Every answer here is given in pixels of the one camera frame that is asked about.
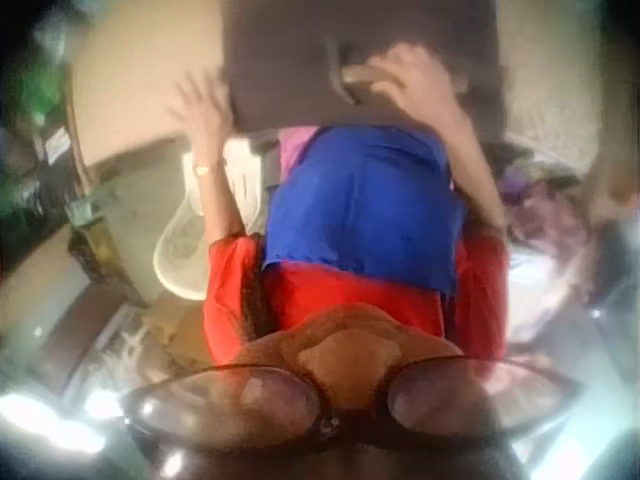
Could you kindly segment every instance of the light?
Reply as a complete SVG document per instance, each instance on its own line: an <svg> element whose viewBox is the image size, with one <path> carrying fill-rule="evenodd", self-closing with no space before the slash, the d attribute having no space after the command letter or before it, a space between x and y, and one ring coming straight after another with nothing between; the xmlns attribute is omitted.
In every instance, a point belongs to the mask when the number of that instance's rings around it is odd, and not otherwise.
<svg viewBox="0 0 640 480"><path fill-rule="evenodd" d="M162 476L165 478L173 478L180 473L180 470L182 470L183 456L182 452L173 452L169 455L162 466Z"/></svg>
<svg viewBox="0 0 640 480"><path fill-rule="evenodd" d="M84 410L96 420L121 417L123 413L117 397L114 392L109 390L95 390L89 394L84 402Z"/></svg>
<svg viewBox="0 0 640 480"><path fill-rule="evenodd" d="M39 435L49 435L58 424L58 415L52 408L17 393L0 398L0 413L22 430Z"/></svg>
<svg viewBox="0 0 640 480"><path fill-rule="evenodd" d="M145 404L142 406L142 414L147 416L150 415L151 412L153 412L153 403L149 402L145 402Z"/></svg>
<svg viewBox="0 0 640 480"><path fill-rule="evenodd" d="M62 450L94 455L104 448L105 438L85 424L75 420L62 420L49 435L49 441Z"/></svg>
<svg viewBox="0 0 640 480"><path fill-rule="evenodd" d="M26 395L0 397L0 413L18 428L45 437L63 450L93 455L106 444L98 432L83 423L60 419L51 407Z"/></svg>

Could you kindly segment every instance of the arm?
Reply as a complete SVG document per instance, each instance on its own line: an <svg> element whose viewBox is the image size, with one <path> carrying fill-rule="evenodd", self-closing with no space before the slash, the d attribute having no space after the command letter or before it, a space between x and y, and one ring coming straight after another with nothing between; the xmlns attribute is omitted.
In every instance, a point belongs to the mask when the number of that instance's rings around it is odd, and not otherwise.
<svg viewBox="0 0 640 480"><path fill-rule="evenodd" d="M482 222L502 231L506 219L496 183L446 69L424 48L403 43L383 56L372 57L368 63L398 80L374 83L371 90L387 95L413 119L438 133L447 150L454 182Z"/></svg>
<svg viewBox="0 0 640 480"><path fill-rule="evenodd" d="M191 141L205 239L211 245L222 238L243 234L244 225L222 157L222 148L231 134L232 125L228 89L209 76L203 83L205 86L201 88L193 77L187 76L178 85L181 108L170 112Z"/></svg>

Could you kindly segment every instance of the gold bracelet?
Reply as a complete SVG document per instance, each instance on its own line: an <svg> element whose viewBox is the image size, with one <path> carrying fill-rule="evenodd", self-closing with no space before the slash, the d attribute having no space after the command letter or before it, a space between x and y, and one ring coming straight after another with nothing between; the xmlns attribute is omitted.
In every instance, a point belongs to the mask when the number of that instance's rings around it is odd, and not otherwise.
<svg viewBox="0 0 640 480"><path fill-rule="evenodd" d="M211 167L208 165L194 165L193 166L193 174L196 177L204 177L205 175L209 175L211 173Z"/></svg>
<svg viewBox="0 0 640 480"><path fill-rule="evenodd" d="M219 162L216 162L213 165L194 165L193 174L196 177L204 177L206 175L209 175L214 168L224 168L226 164L227 161L224 158L221 158Z"/></svg>

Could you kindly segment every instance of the hair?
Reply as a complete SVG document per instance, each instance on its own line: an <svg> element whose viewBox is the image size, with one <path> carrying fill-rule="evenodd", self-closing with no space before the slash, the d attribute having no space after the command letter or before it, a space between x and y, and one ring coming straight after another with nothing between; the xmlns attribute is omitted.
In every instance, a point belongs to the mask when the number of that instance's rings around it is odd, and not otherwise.
<svg viewBox="0 0 640 480"><path fill-rule="evenodd" d="M246 342L253 342L279 330L262 283L262 264L265 258L264 237L258 240L258 254L253 271L242 285L242 334Z"/></svg>

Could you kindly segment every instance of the beige wall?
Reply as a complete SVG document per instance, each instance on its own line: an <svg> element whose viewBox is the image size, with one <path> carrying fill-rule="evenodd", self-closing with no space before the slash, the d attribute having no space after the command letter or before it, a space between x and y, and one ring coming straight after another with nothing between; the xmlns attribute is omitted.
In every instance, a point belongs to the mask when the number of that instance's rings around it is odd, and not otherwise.
<svg viewBox="0 0 640 480"><path fill-rule="evenodd" d="M186 71L222 58L217 0L119 0L79 49L71 102L85 165L173 135L165 112Z"/></svg>

